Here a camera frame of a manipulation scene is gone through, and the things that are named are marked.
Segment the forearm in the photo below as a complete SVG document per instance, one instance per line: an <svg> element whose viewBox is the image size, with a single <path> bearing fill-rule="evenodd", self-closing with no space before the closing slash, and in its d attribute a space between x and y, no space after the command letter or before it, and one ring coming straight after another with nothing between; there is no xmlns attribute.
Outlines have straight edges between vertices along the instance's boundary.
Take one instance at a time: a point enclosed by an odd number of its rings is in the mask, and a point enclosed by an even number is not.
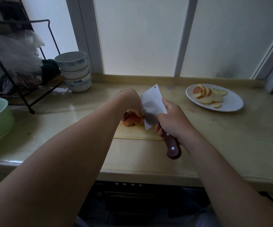
<svg viewBox="0 0 273 227"><path fill-rule="evenodd" d="M223 226L273 226L273 207L198 131L182 142Z"/></svg>
<svg viewBox="0 0 273 227"><path fill-rule="evenodd" d="M70 226L128 109L125 100L119 94L61 131L3 180L0 224L16 220L22 226Z"/></svg>

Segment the white plate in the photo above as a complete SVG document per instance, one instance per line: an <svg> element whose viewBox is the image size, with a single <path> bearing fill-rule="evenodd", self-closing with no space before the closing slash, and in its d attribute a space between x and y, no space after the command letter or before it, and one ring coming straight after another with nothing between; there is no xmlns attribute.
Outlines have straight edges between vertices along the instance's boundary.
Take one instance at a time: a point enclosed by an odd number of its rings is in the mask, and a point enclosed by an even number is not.
<svg viewBox="0 0 273 227"><path fill-rule="evenodd" d="M200 103L194 97L194 93L192 91L196 87L196 85L197 84L189 86L186 89L186 95L188 96L188 98L191 101L193 101L194 103L196 103L199 106L202 106L202 107L205 107L207 109L214 110L214 111L225 111L225 112L238 111L244 106L243 100L237 94L235 94L233 91L230 91L227 88L219 87L219 86L216 86L216 85L213 85L213 84L202 84L202 85L204 87L209 87L211 89L216 88L216 89L219 89L219 90L225 90L225 91L228 92L228 94L223 97L223 100L221 102L221 106L219 108L214 108L214 107L212 107L212 105L204 105L204 104Z"/></svg>

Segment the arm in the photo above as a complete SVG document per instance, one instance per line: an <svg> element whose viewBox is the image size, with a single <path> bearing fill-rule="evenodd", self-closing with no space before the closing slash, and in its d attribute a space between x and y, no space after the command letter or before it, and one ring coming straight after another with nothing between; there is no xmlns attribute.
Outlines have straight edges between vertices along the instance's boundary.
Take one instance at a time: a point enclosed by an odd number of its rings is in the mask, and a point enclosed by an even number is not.
<svg viewBox="0 0 273 227"><path fill-rule="evenodd" d="M168 114L159 114L165 131L187 150L223 226L273 226L273 207L233 169L189 122L178 105L163 98ZM156 127L162 137L162 130Z"/></svg>
<svg viewBox="0 0 273 227"><path fill-rule="evenodd" d="M0 226L71 226L128 109L142 116L133 89L52 137L8 175L0 183Z"/></svg>

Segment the cleaver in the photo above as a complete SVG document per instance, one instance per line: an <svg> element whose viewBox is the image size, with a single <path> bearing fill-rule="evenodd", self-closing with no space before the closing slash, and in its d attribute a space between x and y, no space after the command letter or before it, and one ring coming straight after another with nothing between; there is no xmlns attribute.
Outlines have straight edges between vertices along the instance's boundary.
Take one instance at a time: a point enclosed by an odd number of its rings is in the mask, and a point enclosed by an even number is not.
<svg viewBox="0 0 273 227"><path fill-rule="evenodd" d="M143 106L142 111L145 114L144 125L145 129L148 130L159 123L157 120L157 115L159 113L167 114L157 84L141 95L141 101ZM178 159L181 156L181 148L178 140L164 130L163 136L168 149L167 156L170 159Z"/></svg>

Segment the plate of apple slices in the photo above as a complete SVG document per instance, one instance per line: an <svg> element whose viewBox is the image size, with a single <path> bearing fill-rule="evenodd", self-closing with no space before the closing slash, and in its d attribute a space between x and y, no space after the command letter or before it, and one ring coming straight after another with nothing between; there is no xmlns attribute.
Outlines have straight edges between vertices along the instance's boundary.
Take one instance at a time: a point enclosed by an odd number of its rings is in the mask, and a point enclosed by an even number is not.
<svg viewBox="0 0 273 227"><path fill-rule="evenodd" d="M213 84L194 84L186 89L188 98L199 106L214 111L238 111L243 100L234 92Z"/></svg>

